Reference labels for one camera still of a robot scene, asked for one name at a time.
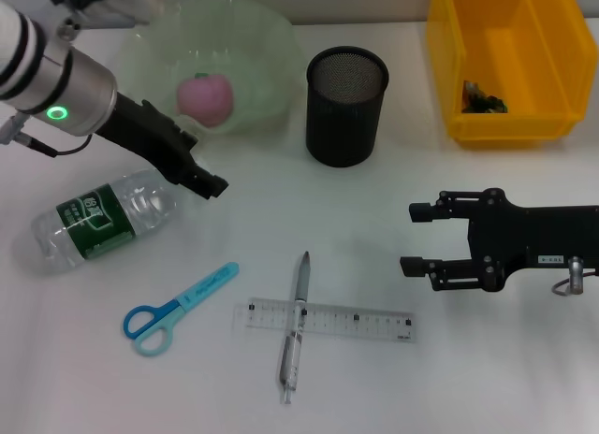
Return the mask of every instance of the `green bottle label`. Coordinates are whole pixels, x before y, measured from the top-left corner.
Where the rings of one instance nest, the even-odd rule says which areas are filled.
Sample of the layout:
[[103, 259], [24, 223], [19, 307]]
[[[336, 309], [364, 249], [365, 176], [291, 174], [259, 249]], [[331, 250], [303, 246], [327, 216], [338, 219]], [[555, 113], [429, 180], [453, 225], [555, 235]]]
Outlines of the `green bottle label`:
[[56, 210], [85, 259], [95, 258], [135, 237], [109, 184], [62, 203]]

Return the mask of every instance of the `yellow container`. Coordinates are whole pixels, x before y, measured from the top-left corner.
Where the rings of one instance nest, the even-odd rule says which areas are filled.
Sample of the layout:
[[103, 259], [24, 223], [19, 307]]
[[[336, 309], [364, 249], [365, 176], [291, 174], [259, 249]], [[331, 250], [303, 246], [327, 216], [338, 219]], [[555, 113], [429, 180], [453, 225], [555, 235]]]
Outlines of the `yellow container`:
[[[427, 33], [447, 133], [534, 141], [584, 119], [597, 48], [576, 0], [431, 0]], [[462, 113], [465, 81], [508, 113]]]

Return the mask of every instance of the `white table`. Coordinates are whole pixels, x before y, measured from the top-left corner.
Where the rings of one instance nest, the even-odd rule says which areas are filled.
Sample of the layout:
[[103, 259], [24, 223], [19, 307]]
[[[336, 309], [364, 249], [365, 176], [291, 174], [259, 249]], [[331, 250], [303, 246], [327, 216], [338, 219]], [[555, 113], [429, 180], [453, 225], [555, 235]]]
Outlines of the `white table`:
[[[599, 20], [590, 25], [599, 36]], [[549, 287], [564, 271], [522, 271], [496, 295], [434, 293], [428, 280], [404, 278], [398, 258], [468, 257], [465, 223], [410, 222], [410, 203], [444, 189], [500, 186], [523, 206], [599, 203], [599, 80], [587, 120], [564, 141], [467, 152], [440, 123], [424, 24], [297, 34], [307, 58], [349, 44], [389, 66], [375, 152], [360, 166], [331, 169], [306, 152], [301, 103], [285, 134], [208, 145], [204, 158], [231, 183], [220, 198], [191, 199], [154, 237], [43, 278], [15, 259], [31, 219], [145, 162], [99, 137], [56, 160], [0, 149], [0, 432], [596, 433], [599, 282], [560, 298]], [[86, 34], [79, 45], [106, 62], [125, 35]], [[27, 130], [60, 148], [80, 142], [38, 122]], [[413, 311], [418, 342], [306, 335], [286, 407], [283, 333], [237, 333], [233, 308], [289, 298], [304, 250], [309, 300]], [[228, 261], [241, 275], [177, 326], [166, 354], [132, 351], [121, 333], [131, 308], [165, 302]]]

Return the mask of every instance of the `ruler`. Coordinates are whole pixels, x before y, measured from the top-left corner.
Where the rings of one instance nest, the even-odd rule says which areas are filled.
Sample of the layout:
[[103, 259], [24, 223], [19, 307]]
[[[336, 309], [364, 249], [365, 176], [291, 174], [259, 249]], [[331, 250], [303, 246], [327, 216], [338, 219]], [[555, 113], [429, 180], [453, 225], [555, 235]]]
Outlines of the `ruler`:
[[[245, 326], [290, 329], [295, 303], [250, 298], [244, 309]], [[346, 306], [305, 306], [304, 332], [374, 340], [412, 341], [414, 315], [409, 312], [375, 311]]]

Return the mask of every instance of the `green indicator light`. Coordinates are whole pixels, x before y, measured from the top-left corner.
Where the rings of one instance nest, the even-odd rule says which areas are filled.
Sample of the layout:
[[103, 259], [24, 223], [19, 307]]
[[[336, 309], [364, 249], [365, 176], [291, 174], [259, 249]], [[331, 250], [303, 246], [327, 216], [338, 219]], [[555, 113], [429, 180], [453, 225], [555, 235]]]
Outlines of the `green indicator light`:
[[52, 107], [46, 111], [46, 116], [54, 121], [62, 121], [68, 116], [68, 111], [65, 107]]

